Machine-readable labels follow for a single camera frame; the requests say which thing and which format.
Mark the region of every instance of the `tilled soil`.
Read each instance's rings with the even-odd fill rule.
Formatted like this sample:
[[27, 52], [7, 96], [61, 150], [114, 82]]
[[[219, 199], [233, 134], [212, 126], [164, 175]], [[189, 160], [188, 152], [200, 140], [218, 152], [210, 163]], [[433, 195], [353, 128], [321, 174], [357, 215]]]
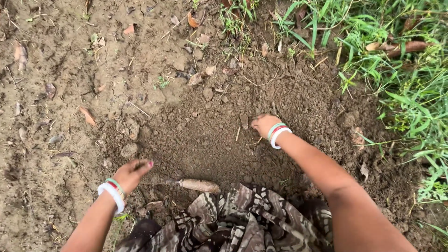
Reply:
[[[96, 199], [97, 186], [136, 157], [153, 159], [155, 168], [130, 195], [125, 211], [138, 219], [143, 206], [162, 200], [163, 209], [154, 213], [161, 225], [198, 192], [158, 185], [155, 178], [206, 179], [224, 192], [239, 181], [254, 182], [291, 200], [322, 197], [291, 158], [259, 141], [241, 122], [247, 116], [250, 123], [261, 113], [277, 114], [295, 134], [342, 165], [418, 250], [434, 249], [432, 234], [416, 225], [427, 215], [413, 207], [419, 164], [399, 165], [403, 159], [389, 153], [382, 158], [376, 147], [353, 146], [355, 127], [375, 142], [393, 137], [375, 120], [376, 97], [362, 85], [340, 94], [334, 50], [320, 48], [315, 59], [305, 53], [289, 58], [292, 41], [285, 40], [278, 52], [278, 41], [265, 25], [270, 4], [257, 9], [252, 44], [235, 58], [239, 71], [227, 75], [222, 69], [229, 67], [232, 57], [226, 52], [232, 49], [212, 0], [200, 3], [199, 16], [207, 15], [196, 31], [183, 20], [190, 2], [93, 1], [90, 24], [82, 17], [84, 1], [0, 3], [0, 251], [59, 249]], [[129, 7], [135, 8], [130, 14]], [[162, 38], [174, 26], [171, 15], [181, 24]], [[32, 22], [25, 21], [30, 17]], [[130, 24], [136, 24], [135, 33], [123, 35]], [[93, 33], [104, 38], [105, 46], [85, 50]], [[211, 37], [208, 46], [192, 54], [183, 49], [186, 39], [196, 41], [201, 34]], [[28, 54], [22, 72], [13, 61], [15, 40]], [[271, 52], [263, 58], [265, 41]], [[191, 66], [203, 71], [212, 65], [215, 74], [196, 86], [175, 77]], [[169, 81], [166, 87], [160, 76]], [[45, 94], [46, 83], [56, 87], [53, 99]], [[96, 126], [86, 123], [80, 106], [90, 111]], [[23, 139], [21, 128], [26, 129]], [[64, 139], [48, 142], [57, 135]], [[367, 178], [360, 172], [363, 163]], [[111, 250], [132, 225], [129, 219], [114, 221], [104, 250]]]

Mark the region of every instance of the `green bangle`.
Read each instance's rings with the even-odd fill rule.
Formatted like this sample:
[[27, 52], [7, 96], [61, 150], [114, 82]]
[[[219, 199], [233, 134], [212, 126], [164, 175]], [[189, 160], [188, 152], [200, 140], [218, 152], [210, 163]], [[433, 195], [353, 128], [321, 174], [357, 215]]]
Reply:
[[272, 128], [269, 130], [269, 133], [267, 134], [267, 139], [268, 139], [268, 141], [270, 141], [272, 132], [273, 132], [278, 126], [286, 126], [286, 124], [284, 124], [284, 123], [282, 123], [282, 122], [279, 122], [279, 123], [275, 124], [274, 126], [272, 126]]
[[115, 179], [113, 179], [113, 178], [108, 178], [108, 179], [106, 179], [106, 182], [107, 182], [107, 181], [110, 181], [110, 182], [114, 183], [114, 185], [116, 185], [116, 187], [123, 193], [123, 195], [124, 195], [125, 198], [126, 198], [126, 192], [123, 190], [123, 188], [121, 188], [120, 184], [119, 184], [117, 181], [115, 181]]

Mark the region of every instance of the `hand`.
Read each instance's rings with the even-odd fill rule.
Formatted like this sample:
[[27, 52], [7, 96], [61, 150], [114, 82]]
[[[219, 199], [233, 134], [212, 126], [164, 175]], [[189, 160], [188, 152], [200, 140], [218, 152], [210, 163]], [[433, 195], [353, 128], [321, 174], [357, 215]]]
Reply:
[[151, 170], [153, 165], [154, 162], [147, 159], [132, 160], [120, 167], [112, 179], [115, 179], [121, 188], [123, 188], [126, 195], [129, 195], [137, 187], [138, 183], [140, 183], [143, 175]]
[[253, 120], [250, 124], [252, 128], [256, 129], [260, 136], [267, 139], [267, 134], [269, 134], [269, 130], [277, 123], [280, 123], [281, 120], [270, 114], [259, 115], [257, 119]]

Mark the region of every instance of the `brown patterned cloth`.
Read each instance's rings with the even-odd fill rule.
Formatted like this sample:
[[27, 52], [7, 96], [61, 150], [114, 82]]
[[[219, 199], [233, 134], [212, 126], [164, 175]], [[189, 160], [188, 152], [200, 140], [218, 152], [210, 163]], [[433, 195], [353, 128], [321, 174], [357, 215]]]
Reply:
[[201, 194], [163, 228], [140, 221], [116, 251], [333, 251], [327, 205], [310, 200], [299, 210], [271, 190], [242, 183], [227, 196]]

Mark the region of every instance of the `wooden handle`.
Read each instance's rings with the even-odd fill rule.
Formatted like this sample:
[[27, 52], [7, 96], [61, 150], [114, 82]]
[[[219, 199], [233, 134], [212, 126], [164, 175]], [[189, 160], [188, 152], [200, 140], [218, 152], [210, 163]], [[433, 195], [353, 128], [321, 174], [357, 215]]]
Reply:
[[183, 188], [188, 188], [197, 191], [209, 192], [209, 193], [220, 193], [221, 189], [218, 184], [200, 179], [181, 179], [179, 185]]

